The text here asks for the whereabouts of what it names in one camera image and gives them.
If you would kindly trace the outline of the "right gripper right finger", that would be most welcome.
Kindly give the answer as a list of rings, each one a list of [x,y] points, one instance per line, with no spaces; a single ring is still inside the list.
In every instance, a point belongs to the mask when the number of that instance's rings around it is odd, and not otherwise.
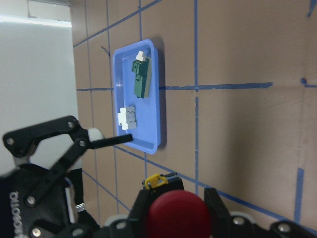
[[[231,237],[231,216],[215,188],[204,189],[204,202],[210,213],[213,238]]]

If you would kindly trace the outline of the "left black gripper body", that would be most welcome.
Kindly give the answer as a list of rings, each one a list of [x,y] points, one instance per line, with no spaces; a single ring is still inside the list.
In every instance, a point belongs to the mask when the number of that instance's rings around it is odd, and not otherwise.
[[[2,238],[92,238],[99,225],[78,211],[79,173],[55,180],[49,170],[23,165],[0,178]]]

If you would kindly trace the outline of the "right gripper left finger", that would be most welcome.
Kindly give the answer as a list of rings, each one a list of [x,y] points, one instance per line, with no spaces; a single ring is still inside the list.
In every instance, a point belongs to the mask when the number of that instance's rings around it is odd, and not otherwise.
[[[134,205],[128,215],[128,221],[135,238],[145,238],[147,231],[147,215],[153,202],[153,195],[149,190],[140,190]]]

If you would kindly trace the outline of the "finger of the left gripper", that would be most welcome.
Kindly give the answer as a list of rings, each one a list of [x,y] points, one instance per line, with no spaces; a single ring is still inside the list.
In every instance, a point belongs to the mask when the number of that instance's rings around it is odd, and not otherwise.
[[[28,164],[29,158],[43,140],[62,134],[67,134],[72,140],[69,149],[45,172],[42,178],[31,186],[24,196],[24,201],[28,207],[37,206],[88,149],[95,150],[133,140],[132,134],[111,138],[101,136],[98,139],[97,136],[92,136],[93,130],[93,128],[82,128],[74,116],[66,116],[10,131],[3,135],[3,144],[13,155],[17,166]]]

